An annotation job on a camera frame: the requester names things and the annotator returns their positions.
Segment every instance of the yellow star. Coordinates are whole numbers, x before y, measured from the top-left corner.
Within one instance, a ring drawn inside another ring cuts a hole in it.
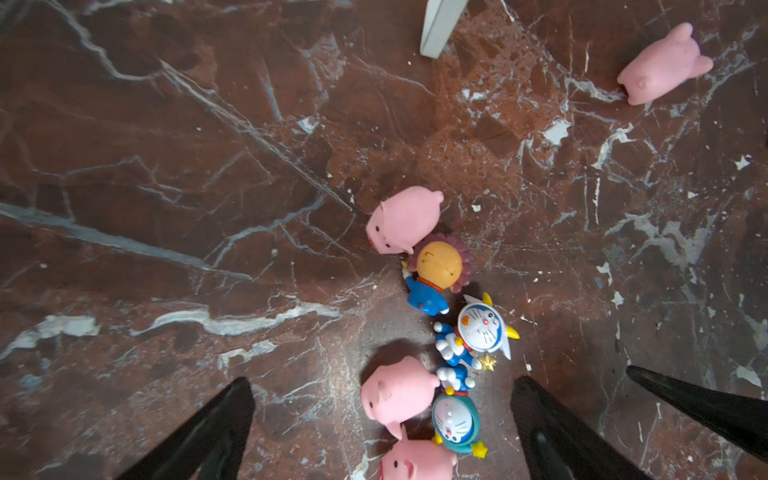
[[[496,359],[490,353],[486,353],[479,360],[483,370],[491,370],[493,372],[493,367],[496,366]]]
[[[477,442],[472,444],[472,456],[477,458],[485,458],[485,454],[488,453],[488,447],[483,442]]]

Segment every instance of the brown marble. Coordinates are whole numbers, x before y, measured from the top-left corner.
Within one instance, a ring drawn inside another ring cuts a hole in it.
[[[364,234],[412,184],[521,334],[456,478],[528,477],[526,373],[655,478],[768,478],[624,376],[766,396],[768,3],[471,0],[437,61],[424,7],[0,5],[0,478],[112,478],[239,375],[241,478],[374,478],[360,376],[437,360]],[[682,21],[715,69],[628,106]]]

